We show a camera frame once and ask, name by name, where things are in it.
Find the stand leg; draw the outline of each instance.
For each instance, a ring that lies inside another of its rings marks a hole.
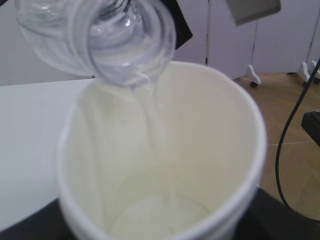
[[[297,74],[300,76],[300,78],[302,79],[302,84],[305,85],[307,84],[310,75],[308,73],[308,66],[305,62],[301,63],[301,66],[299,68],[299,71],[297,72]]]
[[[252,88],[256,88],[262,83],[260,77],[256,74],[255,69],[252,65],[248,65],[246,76],[250,80],[250,86]]]

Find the wall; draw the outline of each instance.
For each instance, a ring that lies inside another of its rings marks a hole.
[[[212,0],[209,66],[231,79],[247,74],[251,64],[257,21],[236,26],[226,0]]]
[[[307,59],[307,63],[310,66],[311,61],[318,61],[320,58],[320,12],[318,17],[318,22],[315,28],[315,32],[312,39],[312,44]]]
[[[281,11],[258,20],[252,66],[256,73],[297,72],[307,60],[320,0],[281,0]]]
[[[208,0],[178,0],[193,37],[179,48],[174,60],[206,63]]]
[[[14,0],[0,7],[0,86],[85,79],[44,63],[25,42]]]

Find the plastic bottle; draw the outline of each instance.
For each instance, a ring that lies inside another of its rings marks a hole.
[[[174,22],[159,0],[16,0],[24,37],[49,65],[119,87],[157,79],[173,57]]]

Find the cup rim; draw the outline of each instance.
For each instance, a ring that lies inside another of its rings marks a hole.
[[[262,114],[253,100],[253,98],[237,83],[231,80],[224,73],[198,63],[182,62],[182,61],[171,61],[169,66],[185,66],[191,68],[199,68],[204,71],[212,72],[214,75],[225,79],[227,84],[235,89],[247,102],[249,109],[252,112],[256,134],[257,134],[257,148],[254,150],[253,163],[251,164],[248,174],[242,181],[240,187],[227,199],[225,203],[219,206],[219,208],[212,212],[210,216],[199,222],[198,224],[190,227],[189,229],[170,236],[170,240],[192,240],[196,239],[209,231],[213,230],[213,226],[218,226],[226,218],[230,217],[233,212],[236,211],[239,206],[248,196],[248,193],[252,188],[257,186],[257,183],[261,177],[261,171],[264,166],[266,151],[267,151],[267,133],[264,124]],[[102,229],[97,227],[94,222],[85,214],[85,212],[78,205],[74,199],[70,189],[67,186],[67,177],[65,174],[66,165],[63,158],[65,143],[67,140],[68,133],[70,131],[70,121],[72,120],[73,112],[75,111],[76,105],[71,106],[71,109],[67,116],[66,125],[62,130],[58,147],[57,147],[57,161],[56,161],[56,177],[57,185],[59,189],[59,201],[62,204],[62,208],[66,208],[72,218],[76,221],[77,225],[86,231],[86,233],[92,238],[92,240],[115,240],[110,235],[105,233]]]

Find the black tray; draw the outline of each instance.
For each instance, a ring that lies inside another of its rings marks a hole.
[[[306,220],[259,189],[238,224],[234,240],[319,240],[320,225]],[[0,240],[77,240],[58,200],[0,232]]]

